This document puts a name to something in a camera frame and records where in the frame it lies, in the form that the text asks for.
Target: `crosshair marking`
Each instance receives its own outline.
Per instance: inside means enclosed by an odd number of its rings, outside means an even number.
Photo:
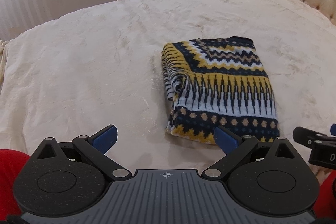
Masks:
[[[165,178],[172,176],[171,173],[168,173],[167,171],[162,174]]]

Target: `bed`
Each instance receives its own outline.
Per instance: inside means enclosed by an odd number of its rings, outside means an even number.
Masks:
[[[292,140],[296,126],[328,133],[335,1],[118,0],[34,27],[0,48],[0,148],[31,154],[45,137],[65,142],[114,124],[118,141],[107,155],[130,171],[202,171],[224,153],[164,133],[161,51],[167,42],[233,35],[255,42],[281,134]]]

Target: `cream blanket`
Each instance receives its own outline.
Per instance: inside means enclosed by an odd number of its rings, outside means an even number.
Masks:
[[[319,11],[298,0],[119,0],[4,46],[0,148],[31,154],[45,137],[70,141],[113,123],[119,138],[107,155],[131,171],[202,170],[223,153],[164,133],[161,51],[168,42],[233,35],[255,42],[281,134],[291,139],[296,126],[328,133],[336,122],[336,27]],[[309,151],[295,146],[307,160]]]

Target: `fair isle pattern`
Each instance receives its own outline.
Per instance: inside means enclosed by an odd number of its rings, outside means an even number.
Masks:
[[[173,101],[168,133],[214,143],[214,128],[229,121],[225,126],[238,135],[263,141],[279,135],[273,91],[252,40],[169,43],[162,67],[167,98]]]

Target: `ribbed gray plate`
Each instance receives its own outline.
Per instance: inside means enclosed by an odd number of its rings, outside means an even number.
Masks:
[[[29,213],[31,224],[308,224],[309,213],[272,218],[238,205],[218,181],[204,180],[196,170],[138,170],[113,182],[106,195],[84,212],[62,218]]]

